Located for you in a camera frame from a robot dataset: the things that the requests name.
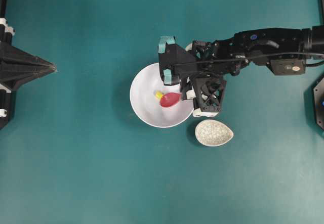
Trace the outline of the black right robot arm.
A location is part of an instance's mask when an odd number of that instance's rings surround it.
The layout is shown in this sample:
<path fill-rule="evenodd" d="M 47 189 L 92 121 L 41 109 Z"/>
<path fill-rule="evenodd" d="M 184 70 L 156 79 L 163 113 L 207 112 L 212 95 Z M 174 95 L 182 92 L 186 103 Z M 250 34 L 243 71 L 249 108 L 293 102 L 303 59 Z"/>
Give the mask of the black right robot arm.
<path fill-rule="evenodd" d="M 323 26 L 243 31 L 226 40 L 194 40 L 177 68 L 189 83 L 184 98 L 193 101 L 194 117 L 214 117 L 222 109 L 224 76 L 237 76 L 251 63 L 276 76 L 302 75 L 323 64 Z"/>

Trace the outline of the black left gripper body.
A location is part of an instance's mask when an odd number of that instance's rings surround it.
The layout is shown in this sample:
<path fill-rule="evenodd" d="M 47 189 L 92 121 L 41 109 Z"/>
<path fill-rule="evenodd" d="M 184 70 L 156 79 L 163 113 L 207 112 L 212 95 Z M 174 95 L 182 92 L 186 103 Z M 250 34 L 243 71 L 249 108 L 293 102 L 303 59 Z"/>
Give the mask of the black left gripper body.
<path fill-rule="evenodd" d="M 15 35 L 13 27 L 8 26 L 5 18 L 1 18 L 1 42 L 6 42 L 9 45 L 12 43 L 12 37 Z M 15 92 L 1 82 L 1 129 L 3 129 L 15 113 Z"/>

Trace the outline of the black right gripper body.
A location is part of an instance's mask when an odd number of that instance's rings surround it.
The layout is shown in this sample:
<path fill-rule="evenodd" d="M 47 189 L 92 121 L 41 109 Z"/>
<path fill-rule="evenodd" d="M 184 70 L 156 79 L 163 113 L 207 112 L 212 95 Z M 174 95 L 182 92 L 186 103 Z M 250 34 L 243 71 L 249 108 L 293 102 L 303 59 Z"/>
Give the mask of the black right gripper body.
<path fill-rule="evenodd" d="M 222 110 L 226 84 L 223 77 L 188 77 L 180 81 L 181 99 L 192 101 L 194 117 L 212 118 Z"/>

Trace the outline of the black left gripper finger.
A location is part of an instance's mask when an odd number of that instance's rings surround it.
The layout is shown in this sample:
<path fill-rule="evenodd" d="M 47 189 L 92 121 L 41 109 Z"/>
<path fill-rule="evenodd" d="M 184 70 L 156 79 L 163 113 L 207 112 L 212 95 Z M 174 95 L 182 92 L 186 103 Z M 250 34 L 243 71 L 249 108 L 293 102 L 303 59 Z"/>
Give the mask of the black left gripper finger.
<path fill-rule="evenodd" d="M 45 66 L 1 62 L 1 82 L 4 82 L 12 91 L 17 91 L 22 85 L 53 72 L 56 70 Z"/>
<path fill-rule="evenodd" d="M 1 60 L 14 64 L 45 66 L 51 68 L 52 70 L 56 70 L 56 66 L 54 64 L 2 41 Z"/>

